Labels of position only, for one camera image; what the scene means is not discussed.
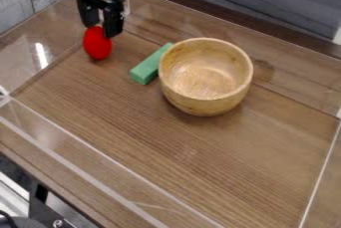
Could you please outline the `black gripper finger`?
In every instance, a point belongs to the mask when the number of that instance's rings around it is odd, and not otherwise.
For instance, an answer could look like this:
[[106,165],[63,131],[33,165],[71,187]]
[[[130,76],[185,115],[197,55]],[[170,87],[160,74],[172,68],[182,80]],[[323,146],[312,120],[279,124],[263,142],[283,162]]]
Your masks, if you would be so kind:
[[77,2],[83,24],[90,28],[101,22],[98,5],[94,0],[77,0]]
[[110,3],[103,9],[105,15],[105,36],[114,38],[123,32],[125,27],[125,5],[122,3]]

